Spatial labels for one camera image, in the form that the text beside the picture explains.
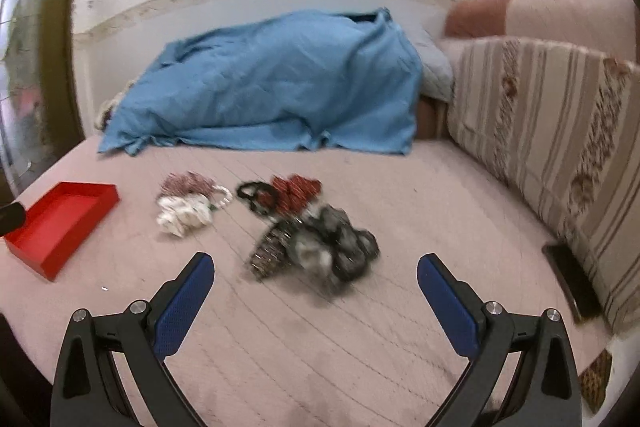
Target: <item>black object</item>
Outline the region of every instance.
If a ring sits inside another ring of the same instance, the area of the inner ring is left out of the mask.
[[[599,427],[638,427],[640,418],[640,364],[631,375],[625,390]]]
[[[369,261],[380,255],[374,235],[368,230],[355,230],[341,208],[327,205],[320,211],[318,219],[308,222],[332,248],[332,272],[341,282],[351,282],[362,276]]]
[[[598,296],[571,249],[565,244],[545,245],[542,251],[554,269],[574,320],[579,324],[602,315]]]
[[[260,192],[266,192],[271,196],[271,206],[263,206],[263,204],[258,203],[258,195]],[[238,188],[236,188],[236,196],[238,196],[240,200],[248,201],[249,208],[252,212],[265,217],[273,216],[280,201],[276,188],[264,182],[247,182],[238,185]]]
[[[51,384],[18,344],[0,314],[0,425],[49,427]]]
[[[198,252],[149,302],[135,301],[121,314],[102,317],[75,311],[56,368],[51,427],[139,425],[112,351],[124,353],[159,427],[205,427],[163,360],[179,348],[213,279],[212,259]]]
[[[540,317],[483,303],[452,276],[435,254],[420,259],[418,285],[454,349],[470,359],[428,427],[471,427],[483,416],[508,353],[521,352],[507,395],[490,425],[579,427],[580,388],[574,356],[559,312]]]
[[[18,201],[0,208],[0,236],[19,229],[27,220],[27,212]]]
[[[177,351],[214,276],[197,253],[150,302],[135,301],[118,315],[78,310],[63,341],[51,402],[51,427],[138,425],[113,363],[125,354],[159,427],[204,427],[162,360]],[[556,310],[541,317],[510,314],[483,303],[450,274],[435,254],[420,259],[418,285],[454,349],[470,363],[428,427],[579,427],[580,390],[569,340]],[[508,353],[521,351],[507,396],[494,418],[484,406]]]

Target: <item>blue gripper pad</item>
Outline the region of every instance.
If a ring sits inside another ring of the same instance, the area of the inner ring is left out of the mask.
[[[180,282],[181,279],[184,279],[182,285],[175,291],[173,298],[156,320],[154,353],[160,360],[177,353],[204,299],[213,286],[215,269],[212,258],[207,254],[196,255],[201,255],[201,257],[197,263],[194,263],[190,273],[184,273],[190,268],[187,265],[183,273],[175,280],[175,282]]]
[[[450,285],[458,281],[448,274],[453,280],[447,282],[434,262],[439,263],[435,254],[420,258],[417,269],[418,286],[455,352],[460,357],[474,359],[479,350],[478,326]]]

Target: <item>striped cushion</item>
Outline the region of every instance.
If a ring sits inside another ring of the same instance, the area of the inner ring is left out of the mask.
[[[640,322],[640,66],[492,37],[456,73],[451,136],[568,242],[614,331]]]

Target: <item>screw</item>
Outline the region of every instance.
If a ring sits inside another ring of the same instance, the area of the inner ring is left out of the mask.
[[[492,315],[500,315],[504,310],[502,305],[496,301],[489,301],[487,302],[487,304],[485,304],[485,306],[486,306],[486,310]]]
[[[86,318],[86,310],[84,308],[80,308],[79,310],[74,311],[74,314],[71,315],[74,322],[82,322]]]
[[[145,301],[135,301],[131,306],[129,306],[129,310],[131,313],[139,314],[146,310],[146,302]]]
[[[560,318],[561,318],[560,312],[558,310],[553,309],[553,308],[549,308],[546,311],[546,316],[548,317],[548,319],[550,321],[553,321],[553,322],[558,322],[560,320]]]

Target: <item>white fabric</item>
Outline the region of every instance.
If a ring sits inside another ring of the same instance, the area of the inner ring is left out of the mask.
[[[158,200],[162,212],[156,220],[164,232],[184,237],[189,229],[199,229],[212,222],[209,200],[202,194],[183,198],[166,196]]]

